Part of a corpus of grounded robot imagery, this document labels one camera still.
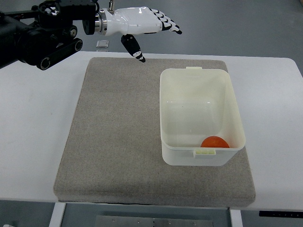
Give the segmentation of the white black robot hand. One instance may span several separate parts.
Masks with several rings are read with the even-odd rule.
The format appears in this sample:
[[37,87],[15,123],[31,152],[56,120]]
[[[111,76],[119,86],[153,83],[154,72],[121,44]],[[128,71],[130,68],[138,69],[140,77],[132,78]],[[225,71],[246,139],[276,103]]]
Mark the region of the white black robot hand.
[[121,43],[135,59],[145,62],[141,48],[135,35],[154,34],[161,31],[171,31],[182,34],[179,26],[163,12],[149,7],[131,7],[116,9],[110,13],[103,9],[98,13],[100,20],[99,32],[109,36],[121,33]]

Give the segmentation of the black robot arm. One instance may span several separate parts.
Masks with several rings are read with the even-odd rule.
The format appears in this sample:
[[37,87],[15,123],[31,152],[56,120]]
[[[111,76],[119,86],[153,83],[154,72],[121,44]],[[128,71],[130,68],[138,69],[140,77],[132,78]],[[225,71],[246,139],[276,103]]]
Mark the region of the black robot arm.
[[95,33],[96,0],[46,0],[30,10],[1,12],[0,66],[16,61],[46,70],[82,49],[74,21]]

